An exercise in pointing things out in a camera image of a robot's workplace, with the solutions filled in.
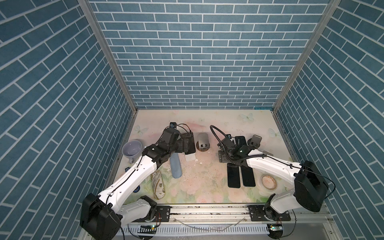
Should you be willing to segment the left metal corner post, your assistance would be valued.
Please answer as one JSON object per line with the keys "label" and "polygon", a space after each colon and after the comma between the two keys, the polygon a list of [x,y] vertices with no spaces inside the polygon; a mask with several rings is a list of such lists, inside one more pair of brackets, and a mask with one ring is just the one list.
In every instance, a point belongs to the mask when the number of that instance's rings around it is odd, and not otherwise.
{"label": "left metal corner post", "polygon": [[121,88],[121,90],[123,91],[123,94],[128,102],[128,105],[131,107],[132,111],[134,114],[137,113],[138,109],[129,93],[129,90],[127,88],[127,85],[123,79],[123,76],[121,74],[121,71],[119,70],[119,67],[116,63],[116,60],[112,54],[112,51],[108,45],[108,42],[103,34],[103,31],[97,21],[97,18],[93,12],[93,9],[91,7],[91,4],[89,1],[86,1],[86,0],[78,0],[79,2],[79,5],[95,35],[95,38],[96,40],[98,41],[100,47],[101,47],[101,50],[103,51],[105,57],[106,57],[106,60],[109,64],[109,66],[111,67],[111,70],[114,74],[114,76],[116,77],[116,80]]}

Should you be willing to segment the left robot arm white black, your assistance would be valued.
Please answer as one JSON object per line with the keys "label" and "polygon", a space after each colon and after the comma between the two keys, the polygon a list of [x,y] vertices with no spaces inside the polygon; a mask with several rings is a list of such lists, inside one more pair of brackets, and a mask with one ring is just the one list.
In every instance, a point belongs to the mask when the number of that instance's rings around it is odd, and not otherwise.
{"label": "left robot arm white black", "polygon": [[155,144],[144,148],[142,156],[117,181],[99,194],[88,194],[81,208],[80,226],[95,240],[111,240],[123,225],[136,220],[152,220],[157,203],[147,196],[125,205],[125,200],[148,176],[167,162],[174,153],[196,152],[194,134],[190,128],[178,130],[176,123],[163,130]]}

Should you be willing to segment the right metal corner post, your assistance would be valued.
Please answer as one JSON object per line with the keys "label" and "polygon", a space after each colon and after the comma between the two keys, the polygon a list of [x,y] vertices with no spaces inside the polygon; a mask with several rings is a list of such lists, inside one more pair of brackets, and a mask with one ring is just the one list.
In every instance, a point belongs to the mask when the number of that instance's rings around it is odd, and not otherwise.
{"label": "right metal corner post", "polygon": [[281,107],[283,100],[287,96],[290,88],[293,86],[296,78],[298,77],[300,71],[302,70],[304,64],[306,63],[307,59],[309,58],[309,55],[312,53],[316,43],[320,39],[320,36],[322,35],[323,31],[325,30],[328,22],[330,21],[332,15],[336,11],[337,7],[340,4],[340,0],[331,0],[327,4],[318,24],[314,28],[314,31],[309,38],[302,54],[298,58],[298,61],[296,65],[293,67],[291,75],[288,77],[287,82],[285,83],[284,87],[282,88],[281,93],[279,94],[277,101],[273,105],[272,113],[273,115],[276,115],[279,108]]}

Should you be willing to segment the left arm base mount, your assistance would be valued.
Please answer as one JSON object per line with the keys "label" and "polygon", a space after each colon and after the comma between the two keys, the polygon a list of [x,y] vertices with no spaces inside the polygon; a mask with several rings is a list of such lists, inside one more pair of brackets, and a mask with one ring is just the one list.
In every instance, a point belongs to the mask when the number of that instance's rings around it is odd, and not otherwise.
{"label": "left arm base mount", "polygon": [[150,210],[148,215],[142,219],[135,220],[136,223],[155,223],[155,222],[169,222],[171,215],[171,206],[157,206],[156,210]]}

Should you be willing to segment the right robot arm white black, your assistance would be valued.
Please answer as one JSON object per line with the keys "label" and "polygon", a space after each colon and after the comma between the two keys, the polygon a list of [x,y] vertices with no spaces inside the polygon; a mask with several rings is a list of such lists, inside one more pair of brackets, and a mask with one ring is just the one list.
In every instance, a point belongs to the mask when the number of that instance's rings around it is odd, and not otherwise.
{"label": "right robot arm white black", "polygon": [[272,194],[263,207],[266,219],[278,220],[289,210],[304,208],[318,213],[328,197],[329,184],[317,166],[310,161],[297,162],[276,159],[249,146],[220,146],[220,155],[229,163],[249,167],[289,182],[294,187],[280,194]]}

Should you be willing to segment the patterned glasses case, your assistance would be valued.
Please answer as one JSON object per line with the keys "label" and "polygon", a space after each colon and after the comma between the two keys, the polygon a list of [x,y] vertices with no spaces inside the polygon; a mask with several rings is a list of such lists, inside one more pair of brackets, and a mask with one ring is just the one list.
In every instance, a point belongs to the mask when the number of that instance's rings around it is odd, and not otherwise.
{"label": "patterned glasses case", "polygon": [[163,182],[163,177],[159,170],[156,170],[154,173],[151,174],[151,181],[155,199],[162,199],[165,196],[166,191]]}

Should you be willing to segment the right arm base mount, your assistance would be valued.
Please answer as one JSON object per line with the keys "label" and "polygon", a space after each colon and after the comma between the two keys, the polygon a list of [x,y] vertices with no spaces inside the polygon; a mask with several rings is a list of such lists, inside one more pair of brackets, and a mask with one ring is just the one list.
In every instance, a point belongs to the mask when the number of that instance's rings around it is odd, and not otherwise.
{"label": "right arm base mount", "polygon": [[291,221],[291,216],[289,212],[284,212],[279,214],[272,208],[265,208],[264,205],[248,205],[247,206],[250,218],[252,222],[289,222]]}

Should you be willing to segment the metal corner post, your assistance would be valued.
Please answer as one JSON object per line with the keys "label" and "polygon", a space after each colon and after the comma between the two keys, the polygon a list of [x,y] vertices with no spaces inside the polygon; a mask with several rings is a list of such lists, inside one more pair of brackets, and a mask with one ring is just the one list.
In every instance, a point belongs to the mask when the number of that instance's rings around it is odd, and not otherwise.
{"label": "metal corner post", "polygon": [[277,101],[273,105],[272,113],[273,115],[276,115],[279,108],[281,107],[283,100],[287,96],[290,88],[293,86],[296,78],[298,77],[300,71],[302,70],[304,64],[306,63],[307,59],[309,58],[309,55],[312,53],[316,43],[320,39],[320,36],[322,35],[323,31],[325,30],[328,22],[330,21],[332,15],[336,11],[337,7],[340,4],[340,0],[331,0],[327,4],[318,24],[314,28],[314,31],[309,38],[302,54],[298,58],[298,61],[296,65],[293,67],[291,75],[288,77],[287,82],[285,83],[284,87],[282,88],[281,93],[279,94]]}
{"label": "metal corner post", "polygon": [[116,63],[116,60],[112,54],[112,51],[108,45],[108,42],[103,34],[103,31],[97,21],[97,18],[93,12],[93,9],[91,7],[91,4],[89,1],[86,1],[86,0],[78,0],[79,2],[79,5],[95,35],[95,38],[96,40],[98,41],[100,47],[101,47],[101,50],[103,51],[105,57],[106,57],[106,60],[109,64],[109,66],[111,67],[111,70],[114,74],[114,76],[116,77],[116,80],[121,88],[121,90],[123,91],[123,94],[128,102],[128,105],[131,107],[132,111],[134,114],[137,113],[138,109],[129,93],[129,90],[127,88],[127,85],[123,79],[123,76],[121,74],[121,71],[119,70],[119,67]]}

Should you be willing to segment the tape roll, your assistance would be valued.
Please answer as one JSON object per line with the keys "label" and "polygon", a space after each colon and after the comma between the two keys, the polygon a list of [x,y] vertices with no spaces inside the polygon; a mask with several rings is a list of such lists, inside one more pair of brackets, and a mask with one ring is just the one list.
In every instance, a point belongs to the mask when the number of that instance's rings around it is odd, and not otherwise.
{"label": "tape roll", "polygon": [[261,184],[267,190],[275,190],[278,186],[277,181],[271,175],[262,175]]}

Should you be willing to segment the black phone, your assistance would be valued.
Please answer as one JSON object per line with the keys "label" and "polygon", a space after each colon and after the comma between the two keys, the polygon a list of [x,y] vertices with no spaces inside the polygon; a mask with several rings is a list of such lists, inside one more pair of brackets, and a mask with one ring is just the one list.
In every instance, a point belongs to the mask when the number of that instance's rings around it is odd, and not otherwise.
{"label": "black phone", "polygon": [[238,170],[234,172],[228,171],[228,187],[239,189],[241,187],[240,173]]}
{"label": "black phone", "polygon": [[245,187],[255,187],[254,171],[250,167],[241,166],[242,180]]}
{"label": "black phone", "polygon": [[238,148],[241,148],[242,146],[247,146],[247,141],[244,136],[236,136],[235,137],[235,142]]}

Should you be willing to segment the white folding stand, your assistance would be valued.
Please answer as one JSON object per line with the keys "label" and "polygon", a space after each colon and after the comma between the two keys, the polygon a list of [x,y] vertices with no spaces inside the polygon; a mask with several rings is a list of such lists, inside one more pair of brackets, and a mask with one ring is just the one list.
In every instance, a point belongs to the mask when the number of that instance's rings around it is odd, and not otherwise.
{"label": "white folding stand", "polygon": [[269,156],[274,156],[272,153],[268,152],[268,151],[259,151],[259,154],[264,154],[264,155],[269,155]]}

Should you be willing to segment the purple phone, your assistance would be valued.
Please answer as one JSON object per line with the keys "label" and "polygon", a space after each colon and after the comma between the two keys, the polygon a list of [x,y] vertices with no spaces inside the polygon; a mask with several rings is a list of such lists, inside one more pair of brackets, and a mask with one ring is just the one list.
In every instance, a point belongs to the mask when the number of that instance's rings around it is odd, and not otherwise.
{"label": "purple phone", "polygon": [[194,134],[192,132],[183,133],[182,140],[183,140],[183,153],[185,153],[185,155],[194,154],[196,152]]}

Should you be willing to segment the black round stand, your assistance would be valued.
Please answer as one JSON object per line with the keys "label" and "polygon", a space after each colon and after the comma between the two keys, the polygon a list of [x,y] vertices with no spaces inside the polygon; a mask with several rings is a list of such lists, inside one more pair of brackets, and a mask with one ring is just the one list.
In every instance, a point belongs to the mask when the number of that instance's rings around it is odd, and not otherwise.
{"label": "black round stand", "polygon": [[258,149],[261,145],[262,137],[258,135],[253,135],[249,140],[248,140],[248,145],[253,147],[254,149]]}

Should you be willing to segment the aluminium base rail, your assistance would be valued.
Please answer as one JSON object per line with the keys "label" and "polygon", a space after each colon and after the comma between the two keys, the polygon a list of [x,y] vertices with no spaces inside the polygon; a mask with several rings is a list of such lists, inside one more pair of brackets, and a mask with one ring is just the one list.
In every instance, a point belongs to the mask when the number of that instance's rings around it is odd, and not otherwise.
{"label": "aluminium base rail", "polygon": [[[158,206],[171,206],[170,220],[167,223],[185,224],[229,224],[240,222],[245,223],[269,223],[252,222],[248,205],[263,204],[158,204]],[[304,208],[288,210],[291,221],[280,223],[304,223],[304,224],[330,224],[334,220],[325,205],[318,213],[310,212]]]}

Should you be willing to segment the white stand far left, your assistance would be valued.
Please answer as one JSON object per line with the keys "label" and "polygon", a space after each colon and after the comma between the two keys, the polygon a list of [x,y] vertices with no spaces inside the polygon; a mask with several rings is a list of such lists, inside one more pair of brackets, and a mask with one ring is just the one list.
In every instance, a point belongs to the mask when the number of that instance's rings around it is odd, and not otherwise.
{"label": "white stand far left", "polygon": [[185,160],[186,162],[192,162],[192,161],[196,161],[196,154],[193,153],[193,154],[185,154]]}

